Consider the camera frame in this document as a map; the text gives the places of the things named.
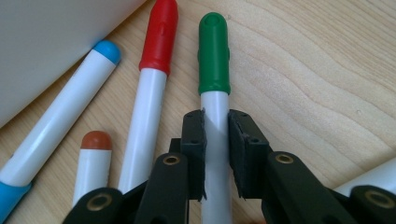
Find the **wood grain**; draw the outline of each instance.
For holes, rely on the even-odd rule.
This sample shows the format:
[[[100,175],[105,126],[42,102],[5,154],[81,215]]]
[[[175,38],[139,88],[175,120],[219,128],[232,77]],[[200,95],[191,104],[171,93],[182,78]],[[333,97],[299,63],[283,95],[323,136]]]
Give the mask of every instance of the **wood grain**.
[[[228,23],[230,108],[249,113],[273,150],[299,156],[335,188],[396,156],[396,2],[178,0],[171,76],[163,97],[156,155],[180,137],[184,114],[200,107],[198,24],[210,11]],[[7,223],[61,223],[71,209],[79,145],[85,133],[114,143],[109,186],[116,187],[139,79],[147,1],[107,39],[122,61],[49,158]],[[0,130],[0,165],[50,105],[77,66]],[[260,201],[233,187],[234,223],[263,221]],[[191,223],[200,204],[191,202]]]

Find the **blue marker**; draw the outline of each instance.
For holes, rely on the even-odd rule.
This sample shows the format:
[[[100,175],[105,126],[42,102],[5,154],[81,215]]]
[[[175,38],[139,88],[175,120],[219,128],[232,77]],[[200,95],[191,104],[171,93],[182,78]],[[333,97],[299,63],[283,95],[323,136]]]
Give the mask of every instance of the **blue marker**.
[[[50,154],[62,141],[120,61],[120,50],[99,42],[0,171],[0,223],[3,223]]]

